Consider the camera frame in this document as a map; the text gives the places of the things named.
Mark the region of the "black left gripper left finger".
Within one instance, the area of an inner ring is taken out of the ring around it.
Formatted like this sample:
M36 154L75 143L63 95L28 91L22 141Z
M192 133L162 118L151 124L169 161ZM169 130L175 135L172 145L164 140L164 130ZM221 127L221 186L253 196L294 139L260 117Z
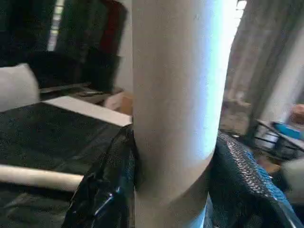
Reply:
M123 127L78 185L66 212L65 228L134 226L136 147L133 130Z

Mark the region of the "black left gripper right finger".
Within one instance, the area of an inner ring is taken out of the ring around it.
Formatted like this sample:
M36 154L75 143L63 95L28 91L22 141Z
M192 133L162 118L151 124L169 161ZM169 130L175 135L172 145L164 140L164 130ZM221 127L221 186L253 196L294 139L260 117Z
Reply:
M216 228L302 228L285 194L245 145L219 132L209 195Z

